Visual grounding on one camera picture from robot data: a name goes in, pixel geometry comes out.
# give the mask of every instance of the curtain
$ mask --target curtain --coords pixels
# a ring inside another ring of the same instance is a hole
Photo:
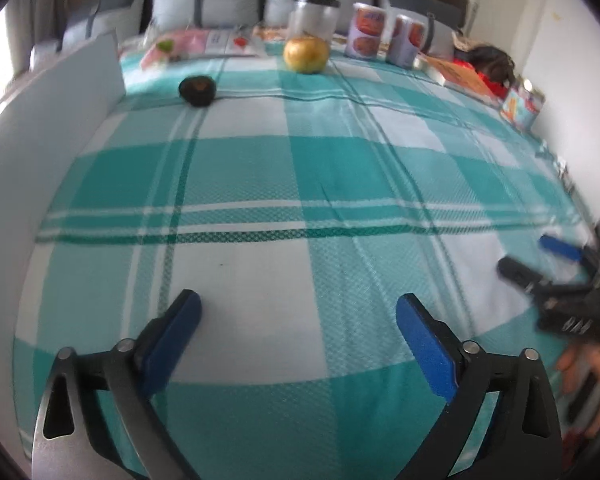
[[[29,69],[29,57],[35,44],[62,38],[66,0],[9,0],[6,22],[13,74],[18,76]]]

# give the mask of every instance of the metal screw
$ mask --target metal screw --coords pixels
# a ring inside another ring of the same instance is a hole
[[[58,359],[68,359],[71,355],[71,352],[72,348],[70,346],[65,346],[64,348],[61,348],[58,352]]]
[[[544,308],[546,310],[551,310],[552,308],[555,308],[557,304],[558,300],[556,300],[555,298],[548,298],[548,300],[546,300],[546,302],[544,303]]]
[[[524,357],[530,359],[531,361],[537,361],[540,358],[540,354],[538,354],[538,351],[533,348],[527,348],[524,350]]]
[[[464,349],[467,354],[477,354],[480,351],[480,345],[475,341],[465,341],[462,343],[462,349]]]
[[[116,345],[116,349],[118,352],[128,352],[129,350],[133,349],[135,344],[136,342],[133,339],[122,339],[122,341]]]

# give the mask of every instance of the bed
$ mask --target bed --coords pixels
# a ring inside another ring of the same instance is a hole
[[[299,75],[280,44],[267,52],[122,61],[126,96],[65,176],[29,263],[13,361],[25,453],[58,349],[135,337],[183,288],[202,321],[153,404],[205,479],[394,478],[444,405],[395,324],[406,292],[462,340],[538,349],[558,386],[563,342],[495,271],[511,254],[576,276],[537,243],[588,238],[540,143],[423,73],[336,47],[324,73]],[[192,74],[217,82],[209,108],[178,97]]]

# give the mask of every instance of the can label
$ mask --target can label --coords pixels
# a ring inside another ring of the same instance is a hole
[[[393,38],[386,54],[387,63],[412,68],[424,40],[424,23],[407,16],[398,16],[393,28]]]
[[[513,87],[508,91],[500,115],[518,130],[527,132],[542,109],[542,102],[523,88]]]
[[[371,6],[354,6],[345,55],[358,59],[375,59],[384,30],[386,12]]]

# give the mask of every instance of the dark hair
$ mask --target dark hair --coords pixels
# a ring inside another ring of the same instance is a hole
[[[459,59],[471,63],[477,72],[483,73],[494,83],[508,82],[509,85],[512,85],[515,81],[515,75],[513,75],[515,62],[509,54],[499,48],[482,45],[459,54],[457,56]]]

